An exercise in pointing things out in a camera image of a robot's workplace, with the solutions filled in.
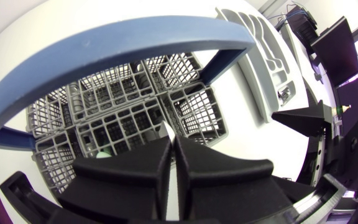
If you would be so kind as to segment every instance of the blue handle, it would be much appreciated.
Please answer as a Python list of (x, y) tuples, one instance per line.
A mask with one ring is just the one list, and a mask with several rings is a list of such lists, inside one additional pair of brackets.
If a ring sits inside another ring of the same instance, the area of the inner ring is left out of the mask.
[(0, 81), (0, 147), (31, 150), (29, 133), (3, 125), (47, 93), (105, 68), (197, 50), (220, 51), (200, 73), (211, 83), (255, 45), (246, 28), (205, 17), (160, 16), (87, 30), (37, 52)]

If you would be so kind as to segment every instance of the black plastic part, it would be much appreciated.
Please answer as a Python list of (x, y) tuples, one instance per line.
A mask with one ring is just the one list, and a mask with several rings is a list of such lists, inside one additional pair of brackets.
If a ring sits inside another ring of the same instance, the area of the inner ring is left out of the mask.
[[(268, 160), (236, 159), (180, 136), (174, 148), (180, 221), (163, 220), (169, 138), (117, 157), (77, 159), (77, 177), (59, 198), (63, 208), (34, 192), (21, 172), (0, 188), (29, 223), (318, 223), (345, 192), (329, 174), (314, 189), (272, 177), (273, 164)], [(312, 200), (305, 198), (311, 190)], [(300, 205), (305, 209), (298, 213)]]
[(303, 199), (314, 191), (314, 187), (311, 187), (310, 185), (292, 182), (275, 176), (273, 176), (273, 180), (283, 190), (284, 194), (292, 203)]
[(98, 222), (164, 220), (170, 150), (169, 138), (163, 138), (117, 157), (77, 158), (77, 176), (58, 200), (64, 208)]
[(324, 105), (322, 100), (316, 106), (274, 112), (272, 118), (306, 137), (324, 134), (324, 128), (330, 130), (333, 122), (331, 108)]
[(0, 189), (15, 210), (28, 223), (95, 223), (77, 214), (68, 212), (34, 192), (27, 177), (20, 171), (0, 185)]
[(270, 161), (236, 159), (181, 136), (175, 142), (181, 219), (295, 221), (298, 213), (271, 178)]
[(358, 121), (344, 138), (344, 173), (337, 175), (336, 178), (345, 187), (351, 190), (358, 190)]

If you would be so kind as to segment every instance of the dishwasher rack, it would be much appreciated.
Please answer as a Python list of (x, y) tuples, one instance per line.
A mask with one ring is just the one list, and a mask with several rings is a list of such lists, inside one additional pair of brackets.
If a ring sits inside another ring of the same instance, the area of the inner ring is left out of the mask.
[[(58, 197), (77, 157), (119, 156), (158, 138), (162, 121), (210, 146), (227, 131), (208, 85), (254, 45), (246, 28), (196, 16), (115, 21), (45, 45), (0, 81), (0, 148), (32, 151)], [(189, 52), (205, 50), (218, 51), (202, 68)], [(25, 107), (27, 132), (3, 126)]]
[(147, 58), (88, 75), (29, 105), (28, 130), (39, 139), (33, 158), (54, 196), (75, 177), (76, 157), (133, 150), (158, 138), (162, 121), (201, 144), (224, 138), (201, 69), (193, 53)]

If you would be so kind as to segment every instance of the wire basket compartment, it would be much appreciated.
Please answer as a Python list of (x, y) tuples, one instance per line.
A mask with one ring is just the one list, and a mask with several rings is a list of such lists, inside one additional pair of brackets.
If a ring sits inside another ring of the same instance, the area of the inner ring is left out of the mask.
[(165, 120), (157, 98), (110, 112), (76, 127), (85, 157), (103, 151), (118, 155), (156, 138)]
[(41, 138), (73, 125), (65, 86), (47, 94), (26, 108), (27, 131)]
[(73, 129), (38, 141), (33, 155), (48, 188), (60, 195), (75, 177), (72, 163), (82, 153)]
[(145, 59), (144, 63), (159, 93), (198, 80), (202, 70), (193, 53), (162, 55)]
[(178, 134), (209, 146), (226, 137), (224, 120), (211, 87), (195, 83), (169, 91), (161, 99)]
[(68, 85), (75, 123), (154, 94), (143, 62), (109, 68)]

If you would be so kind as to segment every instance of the computer monitor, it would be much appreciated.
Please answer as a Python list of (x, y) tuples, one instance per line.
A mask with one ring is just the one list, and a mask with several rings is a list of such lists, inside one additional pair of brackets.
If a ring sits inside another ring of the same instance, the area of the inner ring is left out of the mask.
[(327, 71), (332, 86), (339, 86), (358, 73), (356, 47), (345, 17), (325, 30), (311, 47)]

